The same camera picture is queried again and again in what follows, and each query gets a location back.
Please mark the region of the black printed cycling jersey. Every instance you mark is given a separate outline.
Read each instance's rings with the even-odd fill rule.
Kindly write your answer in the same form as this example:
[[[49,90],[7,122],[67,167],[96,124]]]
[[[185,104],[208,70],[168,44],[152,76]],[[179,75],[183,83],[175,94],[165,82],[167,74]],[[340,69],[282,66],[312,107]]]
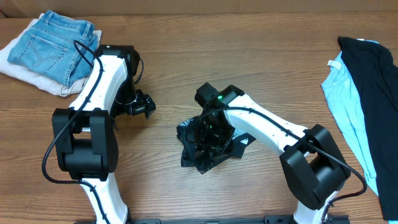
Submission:
[[[242,158],[256,140],[226,121],[199,121],[197,116],[177,126],[177,138],[183,144],[181,166],[196,167],[201,174],[227,159]]]

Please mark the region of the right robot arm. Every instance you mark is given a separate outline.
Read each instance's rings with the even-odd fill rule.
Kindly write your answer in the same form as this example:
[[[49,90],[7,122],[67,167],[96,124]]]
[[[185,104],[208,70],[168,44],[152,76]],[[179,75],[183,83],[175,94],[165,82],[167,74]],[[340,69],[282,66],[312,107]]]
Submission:
[[[195,101],[203,108],[193,128],[195,157],[200,164],[231,156],[233,134],[240,130],[279,157],[287,185],[298,200],[290,222],[330,222],[331,201],[350,171],[329,130],[319,124],[308,129],[288,122],[233,85],[218,91],[205,83],[197,90]]]

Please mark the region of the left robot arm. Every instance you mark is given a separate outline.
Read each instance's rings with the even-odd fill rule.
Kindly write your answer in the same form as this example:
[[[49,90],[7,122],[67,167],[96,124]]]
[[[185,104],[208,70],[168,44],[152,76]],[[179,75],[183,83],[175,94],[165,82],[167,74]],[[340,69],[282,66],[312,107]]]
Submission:
[[[119,149],[115,118],[144,114],[150,118],[155,103],[135,88],[144,62],[132,45],[100,45],[93,52],[93,73],[76,100],[52,115],[54,139],[42,161],[42,173],[50,182],[47,159],[56,150],[59,168],[69,173],[68,184],[80,185],[96,214],[96,223],[132,223],[115,178]]]

